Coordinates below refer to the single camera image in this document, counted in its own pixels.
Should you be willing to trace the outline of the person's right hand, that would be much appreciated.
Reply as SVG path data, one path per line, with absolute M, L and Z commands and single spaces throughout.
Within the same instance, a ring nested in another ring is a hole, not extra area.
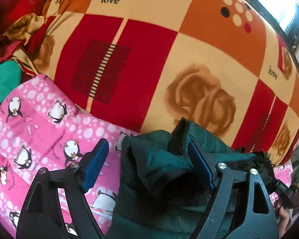
M 279 238 L 282 238 L 282 236 L 284 236 L 284 234 L 286 233 L 287 226 L 289 223 L 289 212 L 280 203 L 277 203 L 274 206 L 274 210 L 277 218 L 277 229 Z

